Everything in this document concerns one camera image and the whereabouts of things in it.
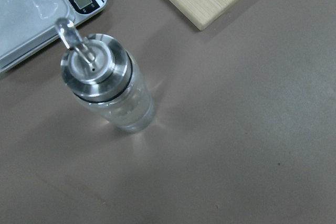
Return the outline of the digital kitchen scale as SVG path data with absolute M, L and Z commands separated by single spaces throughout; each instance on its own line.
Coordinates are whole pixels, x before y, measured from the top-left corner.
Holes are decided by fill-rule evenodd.
M 1 0 L 1 72 L 58 38 L 54 23 L 65 17 L 75 26 L 103 10 L 107 0 Z

